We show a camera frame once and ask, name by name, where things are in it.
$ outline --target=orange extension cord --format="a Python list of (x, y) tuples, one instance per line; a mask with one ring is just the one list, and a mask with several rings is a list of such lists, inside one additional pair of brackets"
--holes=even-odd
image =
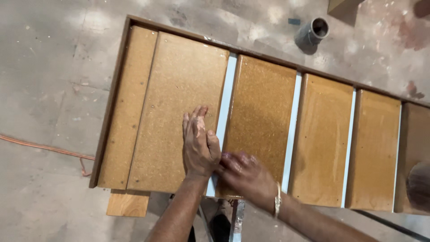
[(12, 142), (12, 143), (15, 143), (15, 144), (20, 144), (20, 145), (23, 145), (23, 146), (30, 146), (30, 147), (39, 148), (39, 149), (46, 149), (46, 150), (50, 150), (50, 151), (53, 151), (53, 152), (57, 152), (57, 153), (65, 154), (65, 155), (71, 155), (71, 156), (78, 157), (79, 161), (81, 163), (81, 167), (82, 167), (82, 176), (83, 177), (91, 176), (91, 172), (87, 173), (85, 171), (85, 166), (83, 165), (82, 159), (87, 159), (87, 160), (94, 161), (95, 158), (92, 157), (92, 156), (82, 155), (82, 154), (79, 154), (79, 153), (67, 151), (65, 149), (55, 148), (55, 147), (51, 147), (51, 146), (44, 146), (44, 145), (40, 145), (40, 144), (30, 143), (30, 142), (23, 141), (23, 140), (18, 140), (18, 139), (12, 138), (12, 137), (8, 137), (8, 136), (6, 136), (4, 134), (1, 134), (1, 133), (0, 133), (0, 140), (6, 140), (6, 141), (9, 141), (9, 142)]

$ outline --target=paint-stained hand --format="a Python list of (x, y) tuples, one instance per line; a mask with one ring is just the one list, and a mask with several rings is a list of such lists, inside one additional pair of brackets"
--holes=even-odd
[(205, 130), (207, 111), (207, 106), (199, 105), (191, 116), (184, 114), (182, 155), (187, 176), (209, 178), (221, 159), (218, 137), (213, 130)]
[(273, 214), (278, 187), (272, 174), (256, 157), (245, 152), (222, 153), (216, 172), (239, 195)]

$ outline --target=dusty floor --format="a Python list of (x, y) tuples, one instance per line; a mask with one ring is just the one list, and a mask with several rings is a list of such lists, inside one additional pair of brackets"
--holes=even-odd
[[(125, 15), (150, 18), (148, 2), (1, 1), (0, 133), (94, 155)], [(167, 204), (167, 194), (153, 193), (146, 218), (108, 217), (110, 191), (88, 189), (75, 157), (0, 140), (0, 164), (4, 242), (143, 241)], [(353, 211), (319, 210), (381, 241), (413, 241)], [(430, 237), (428, 217), (376, 214)], [(195, 229), (207, 241), (199, 217)], [(250, 205), (243, 240), (304, 241)]]

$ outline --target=wooden frame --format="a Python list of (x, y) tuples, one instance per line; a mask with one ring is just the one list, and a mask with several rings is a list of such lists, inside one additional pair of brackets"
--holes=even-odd
[(199, 34), (191, 33), (191, 32), (177, 29), (174, 27), (170, 27), (167, 25), (155, 23), (155, 22), (149, 21), (147, 19), (139, 18), (139, 17), (132, 16), (132, 15), (127, 15), (125, 23), (124, 23), (122, 39), (121, 39), (120, 48), (119, 48), (118, 57), (117, 57), (117, 62), (115, 64), (114, 75), (113, 75), (112, 83), (111, 83), (111, 90), (110, 90), (109, 97), (107, 100), (106, 112), (104, 115), (103, 125), (102, 125), (101, 132), (100, 132), (100, 139), (98, 142), (94, 166), (92, 169), (92, 175), (91, 175), (91, 179), (90, 179), (90, 183), (89, 183), (90, 188), (94, 188), (98, 184), (98, 177), (100, 174), (101, 164), (103, 162), (104, 152), (106, 149), (106, 142), (107, 142), (108, 137), (109, 137), (109, 127), (111, 126), (111, 122), (112, 122), (113, 110), (115, 107), (114, 104), (117, 100), (118, 83), (121, 79), (121, 75), (122, 75), (122, 71), (123, 71), (123, 64), (124, 64), (125, 55), (126, 55), (125, 50), (126, 50), (126, 47), (128, 45), (128, 42), (129, 42), (130, 29), (131, 29), (130, 27), (133, 25), (147, 28), (147, 29), (151, 29), (154, 31), (162, 31), (162, 32), (170, 33), (170, 34), (175, 34), (175, 35), (185, 37), (185, 38), (188, 38), (191, 40), (199, 41), (201, 43), (205, 43), (208, 45), (212, 45), (215, 47), (220, 47), (220, 48), (229, 50), (231, 53), (247, 55), (247, 56), (254, 57), (254, 58), (257, 58), (260, 60), (264, 60), (264, 61), (271, 62), (274, 64), (282, 65), (285, 67), (289, 67), (289, 68), (295, 69), (301, 73), (309, 73), (309, 74), (313, 74), (313, 75), (318, 75), (318, 76), (321, 76), (323, 78), (327, 78), (327, 79), (331, 79), (331, 80), (338, 81), (341, 83), (352, 85), (354, 88), (370, 90), (372, 92), (376, 92), (379, 94), (383, 94), (385, 96), (393, 97), (393, 98), (399, 99), (401, 101), (408, 101), (408, 102), (412, 102), (412, 103), (415, 103), (415, 104), (418, 104), (421, 106), (425, 106), (421, 103), (416, 102), (415, 100), (401, 98), (401, 97), (392, 95), (392, 94), (388, 93), (387, 91), (379, 90), (379, 89), (376, 89), (374, 87), (369, 87), (369, 86), (366, 86), (362, 83), (358, 83), (356, 81), (351, 81), (351, 80), (341, 78), (341, 77), (338, 77), (335, 75), (327, 74), (327, 73), (324, 73), (321, 71), (317, 71), (317, 70), (314, 70), (311, 68), (297, 65), (295, 63), (292, 63), (292, 62), (289, 62), (286, 60), (282, 60), (282, 59), (279, 59), (276, 57), (261, 54), (261, 53), (258, 53), (258, 52), (252, 51), (252, 50), (247, 50), (247, 49), (237, 47), (237, 46), (234, 46), (231, 44), (220, 42), (218, 40), (213, 40), (209, 37), (205, 37), (205, 36), (202, 36)]

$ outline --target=glossy varnished tread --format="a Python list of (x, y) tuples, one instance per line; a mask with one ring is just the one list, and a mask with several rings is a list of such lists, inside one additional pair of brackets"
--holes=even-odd
[(345, 207), (392, 211), (400, 101), (357, 92)]
[(150, 192), (112, 189), (106, 215), (145, 217)]
[(101, 165), (99, 187), (125, 189), (129, 177), (157, 32), (133, 26)]
[[(255, 155), (282, 182), (296, 71), (240, 55), (224, 151)], [(216, 195), (236, 194), (219, 182)]]
[(184, 178), (182, 118), (207, 105), (216, 129), (229, 52), (159, 33), (128, 189), (174, 193)]
[(412, 208), (406, 194), (409, 173), (423, 161), (430, 162), (430, 109), (406, 103), (402, 108), (394, 212), (429, 215)]
[(299, 102), (289, 193), (340, 207), (353, 87), (306, 74)]

